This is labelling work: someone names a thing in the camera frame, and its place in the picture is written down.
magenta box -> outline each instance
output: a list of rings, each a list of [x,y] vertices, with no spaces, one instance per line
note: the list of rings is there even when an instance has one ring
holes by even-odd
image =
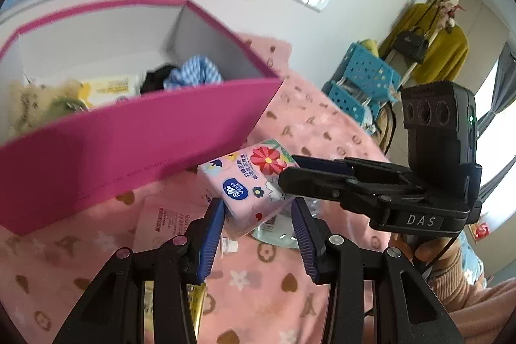
[[[147,94],[6,141],[11,80],[142,73],[196,54],[223,84]],[[0,81],[0,224],[18,235],[238,150],[281,85],[189,0],[110,0],[42,17],[0,49]]]

blue oval logo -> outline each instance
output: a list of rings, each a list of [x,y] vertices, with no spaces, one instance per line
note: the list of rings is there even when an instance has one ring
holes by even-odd
[[[243,200],[249,195],[247,188],[240,184],[235,178],[225,180],[223,189],[229,197],[235,200]]]

window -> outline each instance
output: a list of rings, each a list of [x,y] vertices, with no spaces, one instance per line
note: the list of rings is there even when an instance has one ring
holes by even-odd
[[[498,62],[475,95],[477,118],[491,108]],[[499,113],[477,142],[477,163],[482,165],[482,185],[492,179],[516,155],[516,107]],[[516,165],[509,171],[482,207],[481,222],[489,232],[500,227],[516,212],[516,201],[511,198],[516,183]]]

red decoration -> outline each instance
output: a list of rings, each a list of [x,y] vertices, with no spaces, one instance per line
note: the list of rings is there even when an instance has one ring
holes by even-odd
[[[280,153],[266,146],[253,149],[253,154],[249,160],[252,164],[258,166],[262,174],[265,175],[280,174],[287,168],[287,163],[280,159]]]
[[[475,229],[475,239],[482,239],[489,235],[489,228],[487,227],[487,223],[482,223],[477,226]]]

ribbed blue pad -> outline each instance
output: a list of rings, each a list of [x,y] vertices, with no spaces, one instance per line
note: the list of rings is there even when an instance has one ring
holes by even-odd
[[[296,233],[299,251],[301,252],[301,257],[303,258],[304,269],[306,270],[306,273],[312,278],[312,281],[315,282],[319,276],[315,266],[315,247],[312,244],[312,240],[310,239],[310,235],[306,229],[306,224],[304,222],[303,216],[301,215],[301,210],[299,210],[299,206],[295,201],[292,203],[291,213],[292,225],[294,232]]]
[[[213,260],[217,253],[217,247],[220,241],[220,234],[224,226],[224,201],[219,200],[217,209],[213,213],[210,225],[206,232],[204,242],[201,245],[201,254],[199,258],[199,268],[197,269],[197,277],[201,284],[212,271]]]

